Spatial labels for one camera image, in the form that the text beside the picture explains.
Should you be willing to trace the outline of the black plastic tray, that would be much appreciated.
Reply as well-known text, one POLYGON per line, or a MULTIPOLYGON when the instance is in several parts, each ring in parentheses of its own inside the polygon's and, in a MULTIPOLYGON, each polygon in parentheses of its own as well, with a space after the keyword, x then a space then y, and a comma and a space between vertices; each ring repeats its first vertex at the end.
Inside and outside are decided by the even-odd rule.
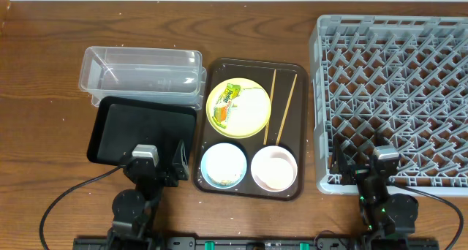
POLYGON ((196 120, 197 113, 190 107, 107 96, 99 105, 87 158, 117 166, 137 145, 152 145, 159 161, 168 165, 180 156, 176 149, 183 142, 187 159, 196 120))

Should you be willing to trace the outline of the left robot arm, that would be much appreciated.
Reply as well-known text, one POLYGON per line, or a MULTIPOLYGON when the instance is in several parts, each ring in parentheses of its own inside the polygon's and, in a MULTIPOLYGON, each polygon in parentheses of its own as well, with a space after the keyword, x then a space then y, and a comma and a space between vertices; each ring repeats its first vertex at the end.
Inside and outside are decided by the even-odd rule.
POLYGON ((123 190, 114 198, 114 217, 105 248, 165 249, 165 239, 153 231, 153 224, 163 189, 189 179, 184 141, 171 144, 165 151, 138 144, 121 158, 121 166, 135 188, 123 190))

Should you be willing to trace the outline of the wooden chopstick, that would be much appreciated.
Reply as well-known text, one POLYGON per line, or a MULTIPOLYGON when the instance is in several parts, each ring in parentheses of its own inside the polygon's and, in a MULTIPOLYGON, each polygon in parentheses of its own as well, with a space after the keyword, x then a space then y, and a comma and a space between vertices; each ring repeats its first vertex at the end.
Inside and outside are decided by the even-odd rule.
POLYGON ((276 83, 276 69, 273 71, 273 77, 271 81, 271 90, 269 94, 269 100, 270 100, 270 113, 268 115, 268 120, 265 125, 265 134, 263 138, 263 145, 266 145, 268 142, 268 132, 269 132, 269 123, 270 123, 270 117, 271 117, 271 110, 272 110, 272 104, 273 104, 273 95, 274 95, 274 89, 275 89, 275 83, 276 83))
POLYGON ((286 122, 288 110, 290 108, 291 99, 293 97, 293 92, 295 90, 295 84, 296 84, 297 76, 298 75, 296 73, 295 77, 293 79, 292 85, 290 87, 290 92, 289 92, 289 95, 288 95, 288 98, 287 98, 287 103, 286 103, 286 106, 285 106, 285 109, 284 109, 284 113, 283 113, 283 116, 282 116, 282 121, 281 121, 281 124, 280 124, 280 128, 279 128, 279 132, 278 132, 278 135, 277 135, 277 138, 276 138, 275 145, 279 145, 279 142, 280 142, 280 140, 282 138, 282 132, 284 130, 284 124, 286 122))

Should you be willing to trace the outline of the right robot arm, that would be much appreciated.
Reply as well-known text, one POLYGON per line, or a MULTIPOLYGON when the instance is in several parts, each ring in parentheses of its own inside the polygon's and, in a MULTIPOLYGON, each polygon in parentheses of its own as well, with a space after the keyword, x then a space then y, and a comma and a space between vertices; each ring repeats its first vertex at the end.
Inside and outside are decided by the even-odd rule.
POLYGON ((358 188, 361 217, 369 231, 356 249, 408 249, 407 236, 415 232, 418 201, 408 194, 388 192, 388 178, 397 173, 401 155, 382 138, 363 164, 353 164, 338 140, 333 141, 333 165, 343 185, 358 188))

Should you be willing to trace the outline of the yellow round plate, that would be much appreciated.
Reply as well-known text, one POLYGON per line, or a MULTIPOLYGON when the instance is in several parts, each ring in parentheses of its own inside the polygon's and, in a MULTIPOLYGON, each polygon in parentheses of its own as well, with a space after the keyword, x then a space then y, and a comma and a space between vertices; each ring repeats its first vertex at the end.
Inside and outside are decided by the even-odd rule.
POLYGON ((262 131, 268 120, 268 115, 270 113, 270 104, 268 106, 262 107, 242 107, 238 104, 238 96, 240 94, 233 100, 233 105, 230 108, 230 114, 228 117, 227 128, 223 129, 214 123, 214 106, 219 95, 224 91, 228 83, 240 85, 241 92, 245 88, 264 89, 257 82, 240 77, 230 78, 222 81, 221 83, 218 83, 216 86, 213 87, 213 89, 211 89, 205 106, 205 111, 208 117, 209 124, 221 135, 235 139, 251 137, 257 134, 258 132, 262 131))

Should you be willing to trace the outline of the pale pink bowl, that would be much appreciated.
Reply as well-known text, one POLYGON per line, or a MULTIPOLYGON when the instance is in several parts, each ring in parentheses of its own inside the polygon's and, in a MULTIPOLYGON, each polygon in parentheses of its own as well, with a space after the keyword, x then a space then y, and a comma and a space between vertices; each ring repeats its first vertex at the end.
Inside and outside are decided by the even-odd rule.
POLYGON ((295 157, 285 148, 270 145, 260 149, 251 162, 254 182, 267 192, 289 189, 298 175, 295 157))

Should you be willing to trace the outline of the light blue bowl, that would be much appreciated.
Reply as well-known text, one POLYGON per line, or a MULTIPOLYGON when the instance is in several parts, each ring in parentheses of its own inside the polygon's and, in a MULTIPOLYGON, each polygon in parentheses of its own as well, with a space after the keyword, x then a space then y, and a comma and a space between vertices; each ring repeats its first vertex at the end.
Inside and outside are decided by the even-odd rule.
POLYGON ((231 143, 211 146, 200 161, 202 177, 215 189, 230 189, 238 185, 244 179, 246 170, 244 152, 231 143))

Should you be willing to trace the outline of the green orange snack wrapper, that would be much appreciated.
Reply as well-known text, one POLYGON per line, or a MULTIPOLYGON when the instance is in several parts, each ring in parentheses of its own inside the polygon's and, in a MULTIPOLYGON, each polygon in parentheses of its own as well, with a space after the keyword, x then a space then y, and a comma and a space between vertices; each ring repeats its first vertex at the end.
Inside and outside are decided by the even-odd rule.
POLYGON ((240 92, 240 85, 228 83, 224 91, 219 95, 214 106, 213 114, 214 123, 217 126, 223 129, 227 128, 230 108, 233 105, 233 100, 240 94, 240 92))

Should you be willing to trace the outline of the white tissue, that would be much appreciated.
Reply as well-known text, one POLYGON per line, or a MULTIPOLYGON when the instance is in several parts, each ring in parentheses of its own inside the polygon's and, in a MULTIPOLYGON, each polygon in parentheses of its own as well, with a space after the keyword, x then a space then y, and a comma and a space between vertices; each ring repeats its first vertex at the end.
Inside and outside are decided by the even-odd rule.
POLYGON ((238 104, 242 107, 268 106, 270 99, 262 88, 245 88, 238 96, 238 104))

